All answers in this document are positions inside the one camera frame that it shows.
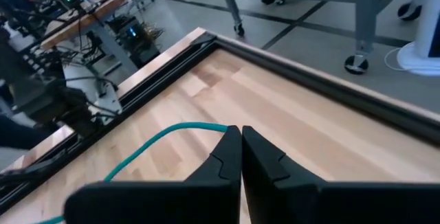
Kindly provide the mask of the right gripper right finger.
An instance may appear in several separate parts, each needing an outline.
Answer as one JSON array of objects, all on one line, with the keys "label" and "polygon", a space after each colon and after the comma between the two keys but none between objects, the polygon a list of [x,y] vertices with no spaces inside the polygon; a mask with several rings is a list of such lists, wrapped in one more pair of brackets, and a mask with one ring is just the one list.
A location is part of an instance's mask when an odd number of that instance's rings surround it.
[{"label": "right gripper right finger", "polygon": [[251,126],[242,130],[242,174],[252,224],[315,224],[325,180]]}]

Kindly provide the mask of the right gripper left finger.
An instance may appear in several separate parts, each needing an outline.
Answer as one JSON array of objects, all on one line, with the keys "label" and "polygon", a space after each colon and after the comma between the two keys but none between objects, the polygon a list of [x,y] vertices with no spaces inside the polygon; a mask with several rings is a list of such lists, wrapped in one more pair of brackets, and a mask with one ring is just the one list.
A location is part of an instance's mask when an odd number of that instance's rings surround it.
[{"label": "right gripper left finger", "polygon": [[241,132],[228,126],[207,160],[185,180],[185,224],[239,224],[241,153]]}]

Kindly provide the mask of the black computer tower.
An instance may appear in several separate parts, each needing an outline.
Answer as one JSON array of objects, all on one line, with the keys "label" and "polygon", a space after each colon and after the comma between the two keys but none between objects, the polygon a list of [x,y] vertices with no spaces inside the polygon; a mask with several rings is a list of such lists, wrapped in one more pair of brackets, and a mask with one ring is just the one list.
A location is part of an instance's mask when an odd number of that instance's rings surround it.
[{"label": "black computer tower", "polygon": [[154,40],[134,16],[117,16],[107,21],[107,25],[138,68],[142,68],[160,55]]}]

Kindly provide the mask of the wooden top workbench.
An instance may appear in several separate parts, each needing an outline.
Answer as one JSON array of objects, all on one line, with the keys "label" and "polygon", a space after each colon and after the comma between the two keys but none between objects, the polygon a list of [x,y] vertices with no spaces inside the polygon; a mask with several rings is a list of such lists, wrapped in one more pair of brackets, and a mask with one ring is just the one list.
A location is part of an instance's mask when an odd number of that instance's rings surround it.
[{"label": "wooden top workbench", "polygon": [[92,31],[100,38],[106,51],[119,60],[121,65],[131,75],[134,74],[139,68],[105,28],[104,22],[109,19],[125,1],[126,0],[107,0],[97,8],[92,8],[90,12],[78,14],[69,22],[56,25],[55,28],[50,28],[41,42],[41,48],[51,49],[62,41],[66,41],[71,37],[80,36],[81,32],[87,33]]}]

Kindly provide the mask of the white pillar with black stripe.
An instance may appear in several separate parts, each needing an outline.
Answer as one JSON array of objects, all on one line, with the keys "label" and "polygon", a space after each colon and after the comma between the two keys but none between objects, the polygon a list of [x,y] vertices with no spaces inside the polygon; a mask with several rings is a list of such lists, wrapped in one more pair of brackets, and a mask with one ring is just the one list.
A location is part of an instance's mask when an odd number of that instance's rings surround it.
[{"label": "white pillar with black stripe", "polygon": [[389,51],[396,53],[396,67],[390,64],[389,55],[385,55],[384,64],[395,71],[440,77],[440,0],[410,0],[398,10],[398,17],[420,19],[416,39]]}]

